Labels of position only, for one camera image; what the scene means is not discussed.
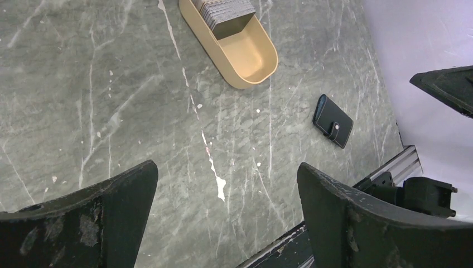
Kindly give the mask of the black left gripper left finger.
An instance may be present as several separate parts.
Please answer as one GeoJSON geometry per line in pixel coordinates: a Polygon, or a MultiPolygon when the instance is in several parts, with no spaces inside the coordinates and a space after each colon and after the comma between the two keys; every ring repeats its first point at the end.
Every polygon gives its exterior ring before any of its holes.
{"type": "Polygon", "coordinates": [[[68,195],[1,213],[2,267],[133,267],[158,183],[152,160],[68,195]]]}

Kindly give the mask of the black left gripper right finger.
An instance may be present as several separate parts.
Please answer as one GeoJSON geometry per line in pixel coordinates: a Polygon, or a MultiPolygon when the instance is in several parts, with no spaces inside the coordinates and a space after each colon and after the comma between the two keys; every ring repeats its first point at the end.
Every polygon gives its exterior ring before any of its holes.
{"type": "Polygon", "coordinates": [[[316,267],[471,267],[472,224],[414,212],[308,163],[297,185],[316,267]]]}

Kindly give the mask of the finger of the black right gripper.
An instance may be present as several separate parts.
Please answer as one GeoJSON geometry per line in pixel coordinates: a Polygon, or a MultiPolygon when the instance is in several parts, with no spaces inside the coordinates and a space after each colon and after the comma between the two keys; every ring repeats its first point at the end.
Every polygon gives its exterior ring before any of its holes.
{"type": "Polygon", "coordinates": [[[418,73],[409,82],[456,112],[472,118],[471,65],[418,73]]]}

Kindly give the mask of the black leather card holder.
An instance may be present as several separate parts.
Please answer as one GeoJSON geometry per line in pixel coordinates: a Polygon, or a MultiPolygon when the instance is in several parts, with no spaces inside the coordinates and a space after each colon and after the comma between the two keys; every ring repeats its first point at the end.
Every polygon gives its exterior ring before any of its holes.
{"type": "Polygon", "coordinates": [[[325,94],[317,101],[312,123],[342,149],[345,148],[354,125],[354,121],[325,94]]]}

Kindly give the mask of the stack of credit cards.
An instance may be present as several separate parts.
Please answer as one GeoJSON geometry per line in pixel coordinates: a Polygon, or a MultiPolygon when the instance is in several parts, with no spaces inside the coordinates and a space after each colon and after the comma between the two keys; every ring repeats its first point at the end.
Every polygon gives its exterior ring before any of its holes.
{"type": "Polygon", "coordinates": [[[217,40],[240,33],[256,10],[249,0],[192,0],[217,40]]]}

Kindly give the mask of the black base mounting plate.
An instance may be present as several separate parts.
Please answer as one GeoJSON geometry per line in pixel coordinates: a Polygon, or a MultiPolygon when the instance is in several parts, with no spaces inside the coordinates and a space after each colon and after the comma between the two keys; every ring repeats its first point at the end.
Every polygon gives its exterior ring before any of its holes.
{"type": "Polygon", "coordinates": [[[301,222],[237,268],[315,267],[307,228],[301,222]]]}

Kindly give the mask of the beige oval plastic tray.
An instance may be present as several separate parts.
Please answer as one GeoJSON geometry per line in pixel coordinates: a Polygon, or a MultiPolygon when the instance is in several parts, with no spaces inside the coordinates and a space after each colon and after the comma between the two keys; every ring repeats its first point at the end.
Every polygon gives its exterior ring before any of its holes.
{"type": "Polygon", "coordinates": [[[278,54],[256,15],[240,33],[217,40],[191,1],[178,3],[183,18],[229,85],[248,89],[275,72],[278,54]]]}

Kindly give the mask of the black rail bracket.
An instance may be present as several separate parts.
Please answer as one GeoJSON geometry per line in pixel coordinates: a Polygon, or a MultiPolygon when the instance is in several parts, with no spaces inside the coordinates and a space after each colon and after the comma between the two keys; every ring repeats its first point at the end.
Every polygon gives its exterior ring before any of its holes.
{"type": "Polygon", "coordinates": [[[415,212],[449,218],[456,215],[450,208],[451,194],[458,189],[452,184],[423,176],[408,178],[402,186],[396,186],[390,172],[376,178],[364,178],[353,186],[384,202],[415,212]]]}

